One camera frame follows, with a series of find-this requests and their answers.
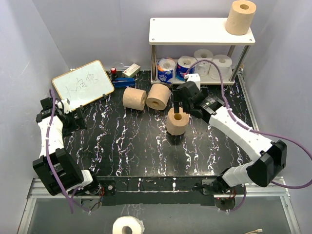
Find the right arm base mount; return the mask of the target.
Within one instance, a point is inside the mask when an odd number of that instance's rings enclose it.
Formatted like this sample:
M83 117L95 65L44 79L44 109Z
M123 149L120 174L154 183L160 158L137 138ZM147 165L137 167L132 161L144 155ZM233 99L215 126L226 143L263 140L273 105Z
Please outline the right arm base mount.
M217 198L234 199L239 195L247 195L247 189L243 185L229 187L225 182L216 179L203 179L192 186L192 191L198 191L202 195L213 195Z

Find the plain white paper roll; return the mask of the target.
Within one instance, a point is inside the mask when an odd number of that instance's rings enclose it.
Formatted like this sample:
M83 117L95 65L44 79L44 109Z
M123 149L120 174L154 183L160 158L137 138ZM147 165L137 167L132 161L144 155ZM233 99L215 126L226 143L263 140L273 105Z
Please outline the plain white paper roll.
M230 57L227 55L215 55L212 62L218 66L224 80L230 78L232 74L232 59ZM213 80L220 80L219 73L214 65L210 67L209 76Z

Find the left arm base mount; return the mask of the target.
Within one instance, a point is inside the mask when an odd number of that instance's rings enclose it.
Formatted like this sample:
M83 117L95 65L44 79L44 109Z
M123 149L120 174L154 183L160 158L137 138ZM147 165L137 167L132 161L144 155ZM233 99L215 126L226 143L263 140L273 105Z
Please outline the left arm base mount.
M98 180L92 175L93 181L85 186L81 193L83 195L98 195L100 203L103 203L105 196L113 196L116 193L116 182L114 180Z

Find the light blue roll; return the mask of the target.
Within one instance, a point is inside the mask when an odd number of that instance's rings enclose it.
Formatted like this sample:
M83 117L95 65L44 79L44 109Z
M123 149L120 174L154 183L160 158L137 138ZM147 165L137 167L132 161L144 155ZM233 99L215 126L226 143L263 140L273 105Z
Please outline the light blue roll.
M158 61L156 70L160 82L172 84L176 75L176 62L172 58L162 58Z

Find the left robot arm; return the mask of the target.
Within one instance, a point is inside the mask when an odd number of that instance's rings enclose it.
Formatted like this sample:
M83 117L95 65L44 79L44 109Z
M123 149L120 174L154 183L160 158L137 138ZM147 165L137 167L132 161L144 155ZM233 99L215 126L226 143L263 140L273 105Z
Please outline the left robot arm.
M33 161L33 168L50 195L62 192L53 172L51 171L46 152L66 191L70 194L75 188L82 193L94 195L100 191L101 183L90 170L82 170L64 147L64 138L73 132L86 129L82 115L83 107L70 110L70 100L56 99L55 113L52 115L53 99L51 97L40 101L42 110L36 116L36 122L41 132L41 152L39 159Z

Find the blue Tempo roll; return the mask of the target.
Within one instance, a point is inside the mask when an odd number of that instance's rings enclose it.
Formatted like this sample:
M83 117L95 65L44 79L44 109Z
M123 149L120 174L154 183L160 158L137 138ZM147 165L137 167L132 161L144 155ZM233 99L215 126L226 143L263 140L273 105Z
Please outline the blue Tempo roll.
M190 56L181 56L176 64L176 79L184 81L184 74L197 60Z

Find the white patterned paper roll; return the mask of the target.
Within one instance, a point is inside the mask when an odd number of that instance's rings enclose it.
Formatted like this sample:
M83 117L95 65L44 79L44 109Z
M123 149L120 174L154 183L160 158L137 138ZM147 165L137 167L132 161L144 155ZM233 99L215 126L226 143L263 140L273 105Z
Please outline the white patterned paper roll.
M196 60L209 60L212 61L214 55L210 50L199 49L194 52ZM207 61L202 61L195 66L195 73L198 73L200 77L204 77L208 74L211 64Z

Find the brown roll front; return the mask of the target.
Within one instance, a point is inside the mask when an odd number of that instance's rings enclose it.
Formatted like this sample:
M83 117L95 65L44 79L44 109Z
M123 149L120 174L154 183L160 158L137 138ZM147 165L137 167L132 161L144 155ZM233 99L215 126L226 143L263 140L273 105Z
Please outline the brown roll front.
M178 113L171 108L167 115L166 130L172 136L179 136L185 133L188 123L189 115L183 112L182 107L179 107Z
M225 29L236 36L247 34L256 12L256 4L249 0L236 0L232 3Z

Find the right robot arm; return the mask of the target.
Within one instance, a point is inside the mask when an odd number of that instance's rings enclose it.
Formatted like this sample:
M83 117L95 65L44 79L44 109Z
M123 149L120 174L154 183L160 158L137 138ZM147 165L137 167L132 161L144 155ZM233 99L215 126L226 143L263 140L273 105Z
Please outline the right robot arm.
M231 116L225 102L208 95L207 88L199 90L195 82L188 81L173 91L174 112L184 112L204 120L222 131L249 156L250 162L225 169L210 188L216 192L229 193L236 185L255 183L268 186L286 165L287 145L252 132L238 118Z

